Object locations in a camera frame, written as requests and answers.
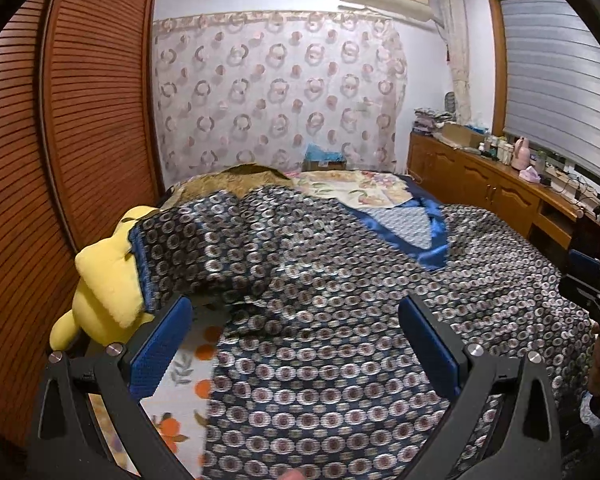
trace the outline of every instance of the metal screw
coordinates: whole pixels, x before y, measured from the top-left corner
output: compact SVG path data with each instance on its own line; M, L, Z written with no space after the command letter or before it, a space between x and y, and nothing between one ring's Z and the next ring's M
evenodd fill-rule
M62 352L59 352L58 350L56 350L55 352L51 352L51 354L49 355L49 362L53 365L59 363L61 359Z
M116 357L122 354L122 345L120 343L111 343L107 346L107 354L111 357Z
M474 357L480 357L482 354L484 354L484 348L482 348L481 345L478 345L476 343L471 343L467 345L466 349L469 352L469 354L471 354Z
M531 352L529 352L526 355L526 358L529 359L533 364L536 364L536 365L538 365L542 362L542 356L535 350L532 350Z

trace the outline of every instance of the blue satin trim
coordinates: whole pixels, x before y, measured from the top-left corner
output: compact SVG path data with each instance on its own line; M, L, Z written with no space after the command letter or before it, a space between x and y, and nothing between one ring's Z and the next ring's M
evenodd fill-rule
M136 257L136 269L138 270L140 291L144 299L144 311L153 314L155 312L155 305L152 301L152 287L149 280L149 263L146 259L141 235L136 226L133 226L129 231L128 240L131 243L131 253Z
M402 251L403 253L413 257L416 261L427 270L438 270L446 265L446 256L448 254L448 243L446 240L446 224L440 212L440 202L431 195L421 190L413 182L409 182L409 191L413 198L404 204L396 207L424 207L429 220L431 222L431 248L423 249L416 247L392 231L384 227L380 222L371 218L368 214L345 206L352 215L354 215L367 228L371 229L376 234L380 235L391 247Z

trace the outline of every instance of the wooden window frame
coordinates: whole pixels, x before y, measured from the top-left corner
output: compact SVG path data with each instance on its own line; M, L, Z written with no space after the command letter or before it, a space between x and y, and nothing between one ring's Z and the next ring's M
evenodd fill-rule
M504 19L499 0L489 0L491 22L493 23L493 43L495 47L496 81L493 101L494 135L504 135L504 121L507 115L507 43L504 35Z

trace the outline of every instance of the pink bottle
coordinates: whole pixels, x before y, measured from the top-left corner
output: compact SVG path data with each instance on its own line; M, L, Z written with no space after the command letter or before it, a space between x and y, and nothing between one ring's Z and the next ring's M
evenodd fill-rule
M529 139L526 137L520 137L516 141L516 147L513 150L513 159L511 160L511 167L514 170L522 171L526 170L531 163L531 152L529 151Z

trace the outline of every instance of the cardboard box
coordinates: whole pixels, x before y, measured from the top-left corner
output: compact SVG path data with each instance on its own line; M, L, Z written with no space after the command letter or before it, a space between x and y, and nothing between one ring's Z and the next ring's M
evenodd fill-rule
M442 127L442 136L462 148L475 148L484 142L484 135L461 126L460 124L445 123Z
M322 160L317 162L315 160L304 160L302 163L302 171L325 171L325 170L346 170L347 161L342 162L326 161Z

